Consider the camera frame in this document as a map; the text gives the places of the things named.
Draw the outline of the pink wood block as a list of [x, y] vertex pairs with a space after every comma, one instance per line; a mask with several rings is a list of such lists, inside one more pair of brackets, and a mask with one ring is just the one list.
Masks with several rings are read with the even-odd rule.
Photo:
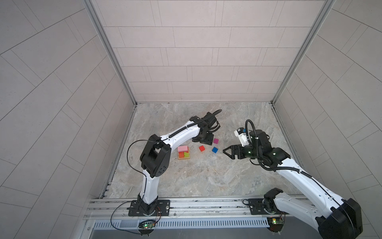
[[186, 145], [181, 145], [181, 146], [178, 146], [177, 150], [178, 150], [178, 152], [188, 152], [189, 147]]

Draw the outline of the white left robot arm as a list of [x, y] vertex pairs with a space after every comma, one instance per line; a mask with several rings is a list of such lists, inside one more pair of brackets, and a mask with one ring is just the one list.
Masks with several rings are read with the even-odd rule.
[[213, 133], [220, 129], [220, 123], [216, 119], [216, 115], [220, 112], [221, 109], [213, 113], [207, 112], [202, 118], [193, 116], [175, 131], [163, 136], [153, 134], [146, 140], [140, 155], [142, 170], [139, 173], [143, 174], [142, 190], [138, 194], [137, 205], [133, 206], [134, 210], [145, 216], [155, 213], [159, 179], [169, 167], [172, 151], [190, 139], [193, 142], [212, 145]]

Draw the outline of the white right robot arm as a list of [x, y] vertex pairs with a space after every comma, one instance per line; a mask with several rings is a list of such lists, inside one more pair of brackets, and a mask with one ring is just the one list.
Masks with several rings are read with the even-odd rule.
[[231, 159], [257, 160], [256, 165], [278, 173], [292, 183], [310, 204], [274, 188], [264, 195], [261, 205], [268, 214], [290, 214], [316, 229], [324, 239], [355, 239], [363, 232], [361, 206], [352, 198], [345, 200], [307, 173], [283, 149], [272, 147], [268, 135], [259, 129], [243, 127], [234, 132], [240, 144], [231, 145]]

